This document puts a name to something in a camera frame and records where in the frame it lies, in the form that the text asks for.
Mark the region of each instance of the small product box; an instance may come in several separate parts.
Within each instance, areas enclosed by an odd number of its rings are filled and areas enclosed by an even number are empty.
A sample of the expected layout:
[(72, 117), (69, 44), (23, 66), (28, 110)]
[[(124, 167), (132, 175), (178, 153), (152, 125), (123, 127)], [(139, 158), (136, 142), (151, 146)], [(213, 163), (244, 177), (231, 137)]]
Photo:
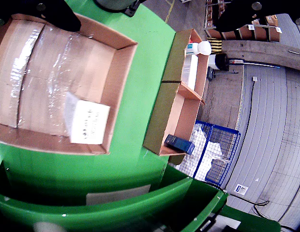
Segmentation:
[(165, 145), (170, 146), (175, 150), (183, 151), (189, 155), (192, 154), (192, 152), (195, 148), (195, 145), (192, 142), (187, 141), (182, 138), (179, 138), (177, 136), (171, 135), (171, 134), (169, 134), (167, 136), (167, 138), (165, 139)]

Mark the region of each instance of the black cable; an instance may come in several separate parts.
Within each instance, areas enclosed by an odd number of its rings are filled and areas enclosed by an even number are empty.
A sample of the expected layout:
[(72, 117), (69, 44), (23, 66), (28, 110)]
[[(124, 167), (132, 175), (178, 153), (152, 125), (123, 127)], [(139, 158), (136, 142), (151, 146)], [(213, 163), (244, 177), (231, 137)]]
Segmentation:
[(236, 196), (236, 195), (234, 195), (234, 194), (229, 194), (229, 195), (231, 195), (231, 196), (233, 196), (233, 197), (236, 197), (236, 198), (238, 198), (238, 199), (241, 199), (241, 200), (243, 200), (243, 201), (245, 201), (245, 202), (248, 202), (248, 203), (250, 203), (250, 204), (253, 204), (253, 212), (254, 212), (256, 215), (260, 216), (261, 218), (269, 219), (269, 218), (267, 218), (265, 215), (261, 214), (261, 213), (258, 211), (258, 209), (257, 209), (257, 206), (265, 206), (265, 205), (267, 205), (267, 204), (269, 203), (269, 201), (264, 201), (264, 202), (261, 202), (261, 203), (255, 203), (255, 202), (246, 200), (246, 199), (244, 199), (244, 198), (242, 198), (242, 197)]
[(203, 183), (205, 183), (205, 184), (207, 184), (207, 185), (211, 185), (211, 186), (213, 186), (213, 187), (215, 187), (215, 188), (217, 188), (217, 189), (223, 191), (223, 189), (220, 188), (219, 186), (217, 186), (216, 184), (213, 184), (213, 183), (211, 183), (211, 182), (206, 182), (206, 181), (201, 181), (201, 182), (203, 182)]
[(288, 227), (288, 226), (283, 226), (283, 225), (281, 225), (281, 228), (285, 228), (285, 229), (291, 230), (291, 231), (293, 231), (293, 232), (296, 232), (295, 229), (292, 229), (291, 227)]

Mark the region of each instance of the white label sticker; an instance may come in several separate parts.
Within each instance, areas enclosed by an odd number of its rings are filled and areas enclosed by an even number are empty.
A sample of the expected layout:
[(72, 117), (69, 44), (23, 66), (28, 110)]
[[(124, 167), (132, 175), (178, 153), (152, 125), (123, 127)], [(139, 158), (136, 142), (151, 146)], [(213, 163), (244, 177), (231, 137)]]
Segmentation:
[(248, 187), (246, 187), (244, 185), (237, 184), (234, 192), (239, 193), (239, 194), (244, 196), (246, 194), (247, 190), (248, 190)]
[(279, 28), (279, 27), (276, 27), (276, 32), (278, 32), (278, 33), (282, 34), (281, 28)]
[(249, 24), (248, 27), (249, 27), (249, 30), (255, 30), (255, 27), (252, 24)]
[(71, 143), (102, 144), (110, 106), (84, 101), (68, 92), (64, 120)]

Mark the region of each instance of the blue wire cage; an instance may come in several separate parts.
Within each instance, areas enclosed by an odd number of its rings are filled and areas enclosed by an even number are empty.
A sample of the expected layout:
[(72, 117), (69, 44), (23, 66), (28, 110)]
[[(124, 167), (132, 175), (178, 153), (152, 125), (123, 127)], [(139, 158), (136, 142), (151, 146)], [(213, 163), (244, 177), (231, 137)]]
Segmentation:
[(237, 130), (196, 121), (190, 139), (195, 149), (175, 168), (197, 180), (221, 186), (239, 139), (240, 133)]

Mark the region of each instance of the black machine part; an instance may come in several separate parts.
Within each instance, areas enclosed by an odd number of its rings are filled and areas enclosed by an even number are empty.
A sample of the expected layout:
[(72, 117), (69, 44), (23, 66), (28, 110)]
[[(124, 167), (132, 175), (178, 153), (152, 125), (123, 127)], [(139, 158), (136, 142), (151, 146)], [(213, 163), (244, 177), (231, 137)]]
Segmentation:
[(233, 31), (255, 19), (275, 14), (289, 14), (296, 25), (300, 25), (300, 0), (232, 0), (217, 22), (220, 32)]
[(13, 14), (41, 18), (63, 30), (76, 32), (81, 23), (64, 0), (0, 0), (0, 26)]
[(139, 5), (146, 0), (94, 0), (105, 11), (112, 13), (125, 13), (133, 17)]

